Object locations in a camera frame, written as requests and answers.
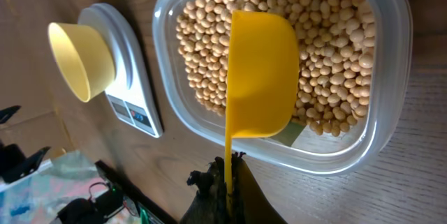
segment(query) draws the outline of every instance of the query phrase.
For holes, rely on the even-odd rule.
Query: yellow scoop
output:
[[[233,11],[225,132],[229,212],[231,139],[270,137],[287,125],[297,96],[298,59],[298,42],[287,20],[269,13]]]

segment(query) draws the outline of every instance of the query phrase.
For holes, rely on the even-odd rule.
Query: white digital scale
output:
[[[105,89],[121,121],[153,137],[163,133],[152,98],[138,40],[126,19],[113,6],[96,3],[80,13],[78,24],[97,30],[115,60],[115,81]]]

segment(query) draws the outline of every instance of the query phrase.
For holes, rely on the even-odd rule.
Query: scale platform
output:
[[[114,57],[116,77],[105,94],[118,119],[152,137],[160,137],[163,129],[145,62],[138,40],[126,19],[113,6],[95,3],[82,10],[78,24],[97,30]]]

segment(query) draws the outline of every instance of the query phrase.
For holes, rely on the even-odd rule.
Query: table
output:
[[[81,103],[60,78],[47,43],[49,22],[74,23],[82,8],[107,2],[135,29],[156,94],[160,139],[118,121],[105,96]],[[156,0],[0,0],[2,34],[14,36],[45,77],[57,114],[75,148],[125,174],[180,219],[196,189],[192,170],[206,170],[224,148],[193,134],[171,109],[152,40]],[[410,0],[413,63],[397,129],[376,160],[340,177],[313,177],[247,157],[275,209],[289,223],[442,223],[447,220],[447,6]],[[13,21],[5,25],[3,21]]]

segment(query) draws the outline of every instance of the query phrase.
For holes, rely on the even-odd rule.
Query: plastic container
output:
[[[177,116],[193,132],[224,145],[225,119],[208,112],[188,85],[177,52],[176,17],[190,0],[158,0],[153,34],[163,83]],[[368,0],[376,19],[376,48],[369,113],[339,137],[317,136],[306,128],[292,147],[266,139],[236,139],[233,148],[261,160],[310,174],[354,171],[389,141],[404,103],[409,78],[412,20],[407,0]]]

